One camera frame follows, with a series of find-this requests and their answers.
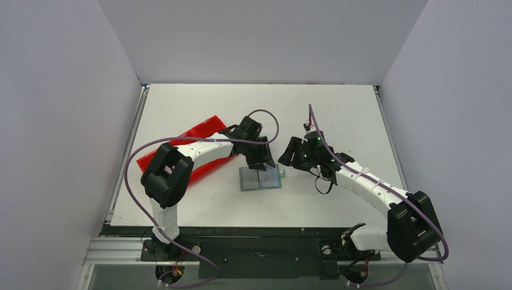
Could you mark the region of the green leather card holder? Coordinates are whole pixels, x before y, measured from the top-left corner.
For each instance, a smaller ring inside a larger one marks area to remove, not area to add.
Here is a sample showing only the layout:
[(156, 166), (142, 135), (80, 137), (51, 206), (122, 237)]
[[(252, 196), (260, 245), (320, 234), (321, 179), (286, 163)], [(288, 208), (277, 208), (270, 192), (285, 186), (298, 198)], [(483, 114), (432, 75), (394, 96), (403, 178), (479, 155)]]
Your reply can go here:
[(280, 169), (279, 165), (275, 167), (265, 165), (265, 168), (266, 170), (255, 170), (249, 167), (240, 167), (240, 191), (280, 189), (282, 187), (282, 179), (286, 177), (285, 170)]

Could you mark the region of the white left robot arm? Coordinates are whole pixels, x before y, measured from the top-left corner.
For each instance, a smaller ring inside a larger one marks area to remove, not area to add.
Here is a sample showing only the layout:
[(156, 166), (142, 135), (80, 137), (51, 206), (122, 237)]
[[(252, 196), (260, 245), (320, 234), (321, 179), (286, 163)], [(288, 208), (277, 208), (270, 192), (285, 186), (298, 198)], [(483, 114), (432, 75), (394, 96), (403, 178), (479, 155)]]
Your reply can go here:
[(141, 177), (152, 206), (157, 253), (166, 260), (180, 252), (178, 203), (187, 191), (194, 170), (217, 160), (243, 155), (250, 169), (275, 167), (262, 125), (250, 116), (207, 138), (193, 137), (190, 144), (161, 144)]

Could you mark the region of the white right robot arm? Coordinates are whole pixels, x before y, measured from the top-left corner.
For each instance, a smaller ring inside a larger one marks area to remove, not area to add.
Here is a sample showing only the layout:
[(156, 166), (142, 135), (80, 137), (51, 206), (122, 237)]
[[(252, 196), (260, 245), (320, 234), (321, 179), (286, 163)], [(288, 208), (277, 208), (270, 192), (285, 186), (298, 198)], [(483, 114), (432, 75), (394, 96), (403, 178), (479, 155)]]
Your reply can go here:
[(386, 226), (359, 223), (341, 234), (341, 251), (355, 258), (370, 251), (389, 251), (410, 263), (441, 241), (440, 223), (427, 194), (410, 193), (383, 182), (353, 157), (324, 146), (321, 134), (292, 137), (278, 162), (314, 173), (369, 203), (386, 218)]

